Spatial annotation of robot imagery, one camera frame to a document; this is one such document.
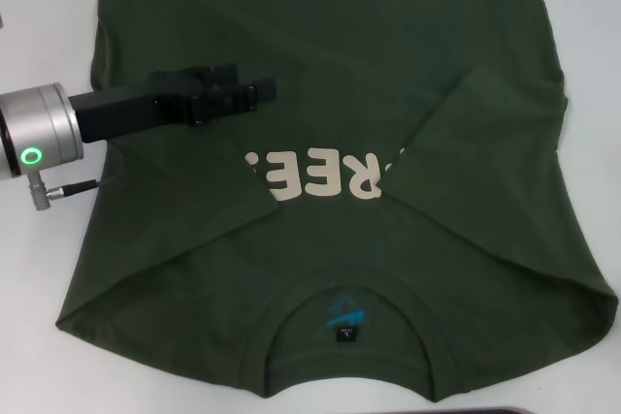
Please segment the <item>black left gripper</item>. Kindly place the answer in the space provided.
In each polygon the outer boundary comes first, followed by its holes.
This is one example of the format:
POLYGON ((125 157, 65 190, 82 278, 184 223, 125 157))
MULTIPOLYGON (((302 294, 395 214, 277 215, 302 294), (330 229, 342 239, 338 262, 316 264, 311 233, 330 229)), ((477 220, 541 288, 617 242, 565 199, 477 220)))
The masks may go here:
POLYGON ((130 85, 75 95, 82 140, 93 143, 164 125, 203 126, 216 118, 252 112, 277 97, 274 79, 239 82, 236 64, 155 72, 130 85))

